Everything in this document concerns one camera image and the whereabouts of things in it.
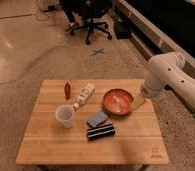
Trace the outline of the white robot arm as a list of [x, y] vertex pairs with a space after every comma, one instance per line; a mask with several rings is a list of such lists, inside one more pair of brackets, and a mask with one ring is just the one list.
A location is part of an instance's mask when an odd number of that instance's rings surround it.
[[143, 97], [154, 98], [168, 85], [195, 108], [195, 79], [183, 71], [185, 63], [185, 57], [179, 52], [151, 57], [147, 63], [149, 76], [140, 88]]

